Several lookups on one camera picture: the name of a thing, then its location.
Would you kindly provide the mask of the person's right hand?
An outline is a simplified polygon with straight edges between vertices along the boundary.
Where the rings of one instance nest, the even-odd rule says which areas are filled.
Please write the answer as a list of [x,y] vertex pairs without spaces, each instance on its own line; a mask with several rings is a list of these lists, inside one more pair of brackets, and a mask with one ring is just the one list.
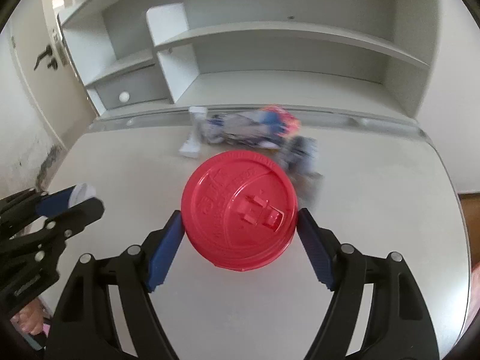
[[475,319],[480,308],[480,263],[477,263],[472,270],[471,286],[470,286],[470,299],[469,299],[469,312],[466,322],[468,328]]

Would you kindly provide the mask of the person's left hand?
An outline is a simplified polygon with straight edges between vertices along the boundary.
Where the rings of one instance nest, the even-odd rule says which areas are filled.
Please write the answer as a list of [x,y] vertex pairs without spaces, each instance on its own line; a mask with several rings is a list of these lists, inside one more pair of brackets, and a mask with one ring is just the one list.
[[43,331],[44,310],[38,298],[33,299],[10,320],[23,333],[36,336]]

